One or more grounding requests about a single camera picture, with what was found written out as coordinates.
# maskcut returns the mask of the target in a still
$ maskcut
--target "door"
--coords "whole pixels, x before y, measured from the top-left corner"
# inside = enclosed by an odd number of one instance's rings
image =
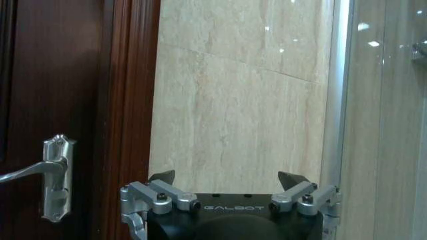
[[[128,239],[119,190],[148,178],[159,0],[0,0],[0,240]],[[71,214],[43,219],[43,176],[76,141]]]
[[[0,5],[0,175],[42,162],[44,141],[56,134],[78,141],[72,214],[58,224],[42,219],[42,174],[2,183],[0,239],[84,239],[92,221],[106,3],[2,0]]]

